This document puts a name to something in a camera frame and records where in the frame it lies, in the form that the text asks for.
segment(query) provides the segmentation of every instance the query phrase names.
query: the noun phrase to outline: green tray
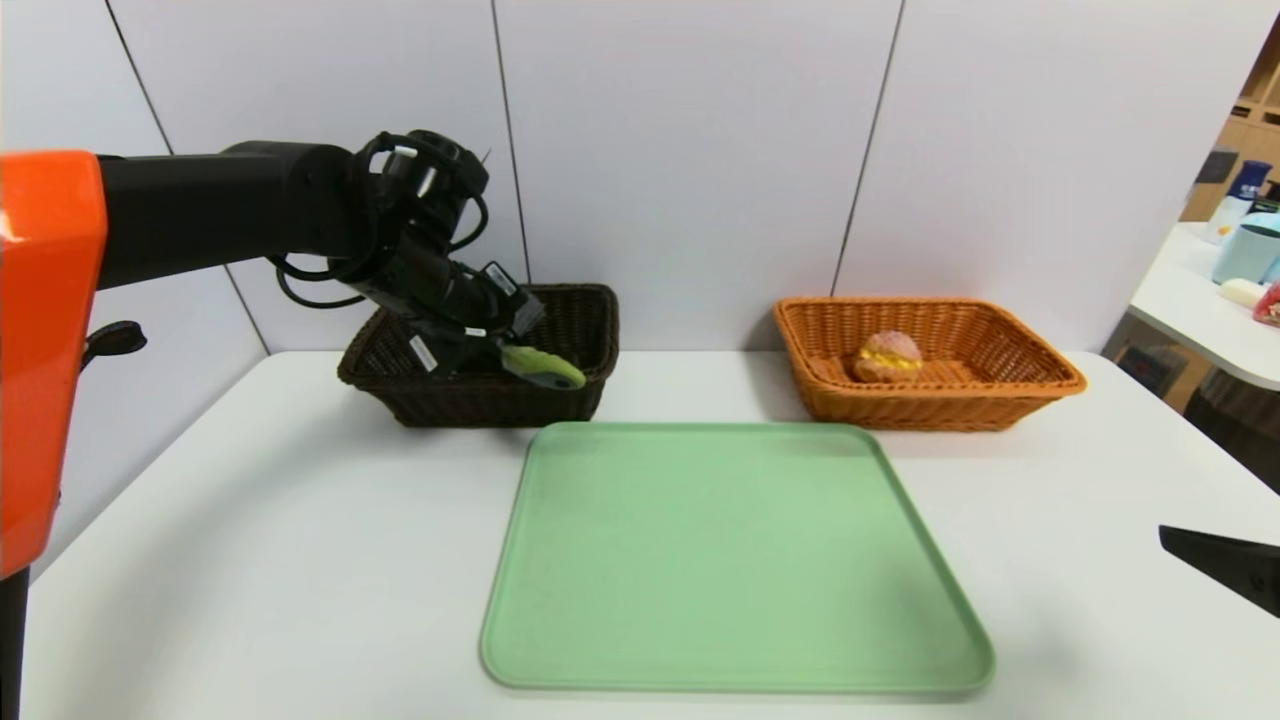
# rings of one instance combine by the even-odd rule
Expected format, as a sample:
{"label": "green tray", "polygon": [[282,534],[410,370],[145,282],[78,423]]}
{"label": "green tray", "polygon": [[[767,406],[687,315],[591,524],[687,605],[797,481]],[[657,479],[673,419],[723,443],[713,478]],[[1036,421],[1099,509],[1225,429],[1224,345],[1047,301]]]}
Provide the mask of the green tray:
{"label": "green tray", "polygon": [[480,639],[516,688],[954,693],[995,653],[849,425],[538,433]]}

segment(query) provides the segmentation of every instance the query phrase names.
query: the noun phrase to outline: wicker basket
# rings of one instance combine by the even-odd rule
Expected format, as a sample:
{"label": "wicker basket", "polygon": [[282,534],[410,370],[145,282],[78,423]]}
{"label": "wicker basket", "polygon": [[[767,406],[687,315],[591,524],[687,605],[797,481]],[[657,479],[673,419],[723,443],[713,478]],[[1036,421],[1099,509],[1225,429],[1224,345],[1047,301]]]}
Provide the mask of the wicker basket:
{"label": "wicker basket", "polygon": [[379,310],[351,342],[338,378],[371,393],[411,428],[540,428],[590,420],[618,360],[618,299],[603,284],[530,286],[547,316],[524,340],[586,375],[573,391],[530,384],[494,357],[477,359],[449,379],[426,375],[408,346],[408,325]]}
{"label": "wicker basket", "polygon": [[[797,297],[774,319],[818,420],[910,430],[1002,430],[1084,391],[1084,377],[1006,310],[961,299]],[[914,383],[864,383],[849,369],[873,333],[901,331],[924,356]]]}

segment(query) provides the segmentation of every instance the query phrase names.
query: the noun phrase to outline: white wall panel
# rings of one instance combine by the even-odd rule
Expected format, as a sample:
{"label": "white wall panel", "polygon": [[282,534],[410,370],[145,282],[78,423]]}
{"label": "white wall panel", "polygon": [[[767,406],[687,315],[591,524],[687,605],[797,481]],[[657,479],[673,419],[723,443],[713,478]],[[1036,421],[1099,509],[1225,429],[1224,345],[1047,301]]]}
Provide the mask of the white wall panel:
{"label": "white wall panel", "polygon": [[[489,229],[460,254],[524,279],[498,53],[489,0],[113,0],[175,152],[244,140],[356,150],[379,131],[425,128],[476,155],[492,150]],[[474,209],[462,220],[475,222]],[[265,260],[232,268],[275,352],[343,348],[372,311],[308,310],[280,295]],[[298,283],[307,297],[349,295]]]}
{"label": "white wall panel", "polygon": [[831,291],[899,0],[498,0],[530,272],[626,348],[777,342]]}
{"label": "white wall panel", "polygon": [[909,0],[837,293],[983,297],[1101,348],[1277,8]]}
{"label": "white wall panel", "polygon": [[[165,154],[105,4],[5,3],[3,13],[5,151]],[[142,323],[150,343],[134,355],[95,360],[81,378],[63,501],[37,571],[265,357],[223,268],[99,292],[90,327],[114,320]]]}

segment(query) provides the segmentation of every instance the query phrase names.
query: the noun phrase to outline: white counter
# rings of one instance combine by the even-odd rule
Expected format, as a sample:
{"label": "white counter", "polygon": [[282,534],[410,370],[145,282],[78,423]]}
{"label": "white counter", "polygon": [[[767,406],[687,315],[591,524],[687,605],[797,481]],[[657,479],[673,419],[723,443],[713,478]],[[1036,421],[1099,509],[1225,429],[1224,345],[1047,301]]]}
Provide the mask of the white counter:
{"label": "white counter", "polygon": [[[1166,555],[1280,497],[1120,370],[1004,433],[878,433],[982,618],[973,697],[534,693],[477,638],[531,430],[407,430],[335,352],[259,365],[32,588],[23,720],[1272,720],[1280,620]],[[804,419],[773,354],[627,352],[598,420]]]}
{"label": "white counter", "polygon": [[1236,378],[1280,389],[1280,329],[1217,295],[1210,279],[1219,251],[1199,238],[1204,223],[1174,225],[1129,311]]}

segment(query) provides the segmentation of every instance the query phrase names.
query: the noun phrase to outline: pastry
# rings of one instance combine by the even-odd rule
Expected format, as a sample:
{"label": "pastry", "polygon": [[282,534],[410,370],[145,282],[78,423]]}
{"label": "pastry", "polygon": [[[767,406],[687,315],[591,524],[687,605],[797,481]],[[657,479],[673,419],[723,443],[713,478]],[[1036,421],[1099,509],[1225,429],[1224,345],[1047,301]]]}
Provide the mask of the pastry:
{"label": "pastry", "polygon": [[864,383],[910,383],[922,368],[924,360],[911,336],[888,331],[867,338],[858,351],[854,374]]}

